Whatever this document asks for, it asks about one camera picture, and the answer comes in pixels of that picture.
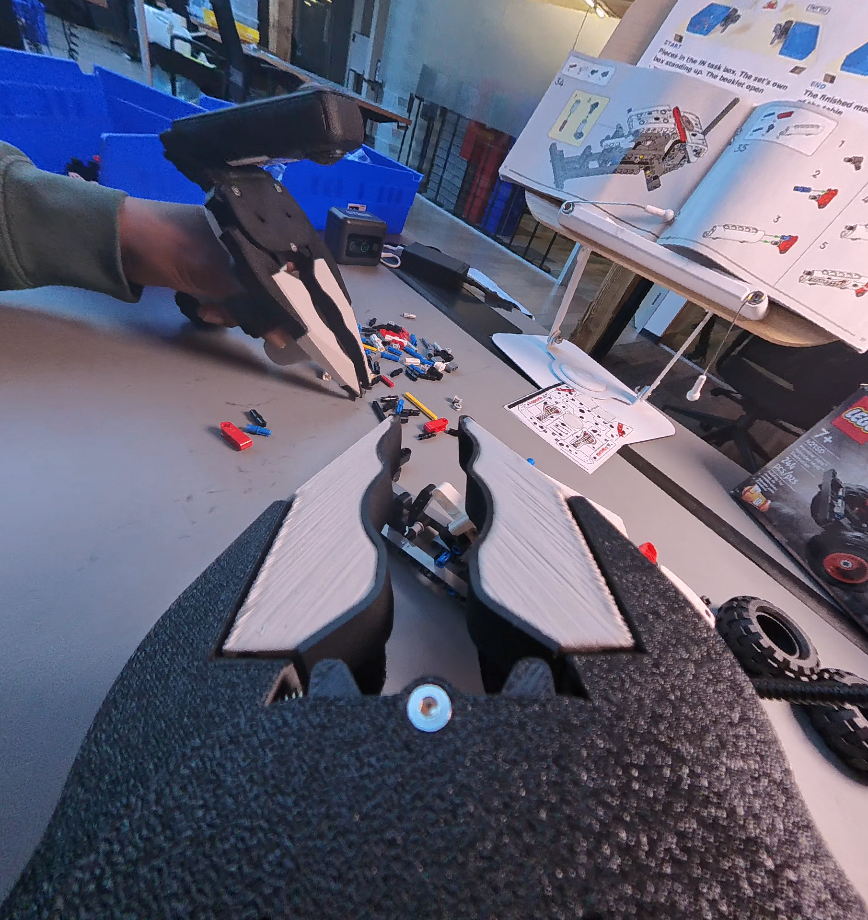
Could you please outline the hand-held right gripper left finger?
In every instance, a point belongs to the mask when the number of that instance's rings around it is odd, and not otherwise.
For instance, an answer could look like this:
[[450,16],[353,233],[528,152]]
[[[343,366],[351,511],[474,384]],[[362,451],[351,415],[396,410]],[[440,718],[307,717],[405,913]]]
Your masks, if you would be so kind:
[[339,659],[358,680],[385,678],[393,590],[382,528],[401,455],[402,425],[388,419],[298,488],[224,655],[288,658],[303,675]]

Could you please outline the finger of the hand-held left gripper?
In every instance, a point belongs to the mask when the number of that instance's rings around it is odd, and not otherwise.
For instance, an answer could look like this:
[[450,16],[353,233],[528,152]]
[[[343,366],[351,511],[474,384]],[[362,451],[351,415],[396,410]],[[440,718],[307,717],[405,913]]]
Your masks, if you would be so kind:
[[272,276],[278,289],[279,302],[284,306],[290,316],[296,317],[305,328],[305,333],[298,337],[298,344],[314,362],[329,372],[333,379],[355,394],[344,385],[341,367],[338,361],[341,352],[337,350],[331,331],[325,326],[312,301],[312,263],[306,265],[299,275],[295,275],[282,268]]
[[325,258],[313,259],[312,301],[341,352],[338,365],[344,385],[363,393],[370,388],[371,374],[358,322],[341,277]]

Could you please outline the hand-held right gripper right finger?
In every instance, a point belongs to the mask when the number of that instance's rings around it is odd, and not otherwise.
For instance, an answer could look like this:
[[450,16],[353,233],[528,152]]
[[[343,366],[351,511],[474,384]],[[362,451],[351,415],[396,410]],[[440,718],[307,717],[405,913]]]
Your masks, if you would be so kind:
[[468,553],[467,625],[485,680],[505,680],[524,658],[555,679],[575,653],[634,650],[580,526],[606,519],[582,496],[530,465],[471,417],[459,422]]

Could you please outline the white toy brick truck model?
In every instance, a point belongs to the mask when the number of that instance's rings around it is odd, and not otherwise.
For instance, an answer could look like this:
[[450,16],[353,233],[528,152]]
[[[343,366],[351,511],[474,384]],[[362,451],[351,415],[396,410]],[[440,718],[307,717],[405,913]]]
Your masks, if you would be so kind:
[[[415,500],[419,506],[417,511],[409,510],[409,500],[413,499],[414,497],[407,491],[399,493],[396,498],[399,506],[405,510],[408,535],[417,537],[420,534],[422,525],[416,523],[416,519],[428,518],[430,516],[428,507],[432,503],[440,506],[439,515],[433,517],[434,527],[440,527],[440,516],[442,516],[445,525],[453,526],[455,533],[472,532],[474,526],[468,522],[463,499],[450,483],[441,486],[431,484],[423,489],[419,499]],[[713,608],[703,597],[693,592],[692,588],[658,561],[655,548],[651,544],[643,544],[639,546],[639,550],[682,593],[693,609],[703,617],[706,624],[715,627],[716,615]],[[754,690],[761,698],[783,700],[794,705],[808,707],[849,706],[868,709],[868,684],[865,683],[847,684],[840,679],[828,676],[810,680],[753,676],[751,680]]]

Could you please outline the pile of small brick pieces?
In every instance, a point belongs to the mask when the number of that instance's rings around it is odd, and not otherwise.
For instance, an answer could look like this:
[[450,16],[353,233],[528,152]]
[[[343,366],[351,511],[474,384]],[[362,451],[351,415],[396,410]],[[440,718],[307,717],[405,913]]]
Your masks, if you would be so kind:
[[453,351],[406,328],[403,321],[417,316],[403,313],[399,321],[371,317],[359,323],[359,339],[368,361],[370,384],[383,391],[372,397],[371,408],[378,420],[394,418],[406,424],[417,420],[422,427],[419,441],[442,433],[458,434],[444,409],[434,408],[433,397],[418,397],[408,390],[424,383],[440,384],[458,370]]

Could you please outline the person's left forearm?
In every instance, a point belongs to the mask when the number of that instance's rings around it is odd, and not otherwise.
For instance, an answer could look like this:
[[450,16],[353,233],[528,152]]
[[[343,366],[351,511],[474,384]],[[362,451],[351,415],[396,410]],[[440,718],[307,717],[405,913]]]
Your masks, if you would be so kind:
[[0,141],[0,291],[71,286],[136,303],[121,261],[118,217],[127,197],[37,168]]

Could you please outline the printed task sheet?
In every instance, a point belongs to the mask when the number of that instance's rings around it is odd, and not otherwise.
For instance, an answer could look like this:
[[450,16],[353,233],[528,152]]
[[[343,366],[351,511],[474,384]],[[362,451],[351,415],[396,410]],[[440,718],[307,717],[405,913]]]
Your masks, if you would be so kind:
[[639,64],[868,125],[868,1],[680,1]]

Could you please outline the person's left hand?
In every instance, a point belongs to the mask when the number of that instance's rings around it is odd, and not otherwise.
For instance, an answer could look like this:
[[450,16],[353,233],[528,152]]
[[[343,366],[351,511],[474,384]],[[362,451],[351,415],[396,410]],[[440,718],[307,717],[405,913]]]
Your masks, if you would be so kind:
[[230,300],[244,293],[230,254],[200,206],[126,197],[118,214],[121,263],[128,282],[188,294],[212,325],[237,325]]

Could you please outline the black power adapter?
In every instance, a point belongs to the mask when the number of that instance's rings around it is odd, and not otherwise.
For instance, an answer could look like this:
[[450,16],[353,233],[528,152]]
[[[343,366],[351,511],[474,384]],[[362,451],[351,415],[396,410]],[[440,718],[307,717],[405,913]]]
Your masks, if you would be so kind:
[[420,243],[403,246],[401,270],[429,285],[459,291],[469,280],[470,265]]

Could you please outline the toy sticker sheet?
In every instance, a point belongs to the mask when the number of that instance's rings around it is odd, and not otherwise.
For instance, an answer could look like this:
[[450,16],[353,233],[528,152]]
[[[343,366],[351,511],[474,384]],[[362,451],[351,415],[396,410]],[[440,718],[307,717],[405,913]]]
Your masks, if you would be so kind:
[[627,420],[565,384],[540,389],[505,409],[589,474],[634,431]]

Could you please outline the black toy tyre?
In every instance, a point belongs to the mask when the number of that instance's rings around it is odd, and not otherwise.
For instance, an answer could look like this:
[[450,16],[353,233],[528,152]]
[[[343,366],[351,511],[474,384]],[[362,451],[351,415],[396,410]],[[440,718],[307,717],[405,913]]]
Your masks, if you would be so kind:
[[805,707],[819,736],[855,773],[868,779],[868,707]]
[[810,682],[818,675],[816,645],[771,602],[752,596],[732,598],[720,607],[716,629],[752,676]]

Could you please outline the toy set cardboard box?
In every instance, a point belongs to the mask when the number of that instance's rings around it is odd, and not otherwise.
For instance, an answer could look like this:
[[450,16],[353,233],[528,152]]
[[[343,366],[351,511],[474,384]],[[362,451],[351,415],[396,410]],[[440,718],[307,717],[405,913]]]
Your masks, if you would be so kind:
[[868,634],[868,385],[732,496]]

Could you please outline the black office chair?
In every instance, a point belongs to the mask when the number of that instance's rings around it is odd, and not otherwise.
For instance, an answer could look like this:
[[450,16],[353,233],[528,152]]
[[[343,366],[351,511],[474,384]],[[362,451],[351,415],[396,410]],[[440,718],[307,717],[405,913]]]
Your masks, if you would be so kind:
[[667,409],[699,421],[706,443],[721,447],[733,442],[741,466],[754,473],[770,455],[750,434],[751,426],[762,420],[787,433],[807,431],[868,384],[868,350],[859,353],[840,341],[785,347],[745,332],[718,359],[716,375],[723,385],[711,394],[737,403],[742,408],[737,420],[677,406]]

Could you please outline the toy instruction booklet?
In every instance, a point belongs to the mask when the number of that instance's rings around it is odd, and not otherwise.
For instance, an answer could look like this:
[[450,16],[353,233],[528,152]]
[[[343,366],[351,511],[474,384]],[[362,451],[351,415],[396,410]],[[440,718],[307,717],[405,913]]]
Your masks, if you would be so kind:
[[868,350],[868,127],[573,54],[500,168]]

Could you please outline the wooden post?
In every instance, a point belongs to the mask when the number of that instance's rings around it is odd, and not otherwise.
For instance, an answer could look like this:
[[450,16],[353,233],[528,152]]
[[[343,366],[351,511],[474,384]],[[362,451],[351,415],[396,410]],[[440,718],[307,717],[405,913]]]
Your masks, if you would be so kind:
[[613,264],[569,340],[601,361],[624,332],[651,290],[653,282],[628,268]]

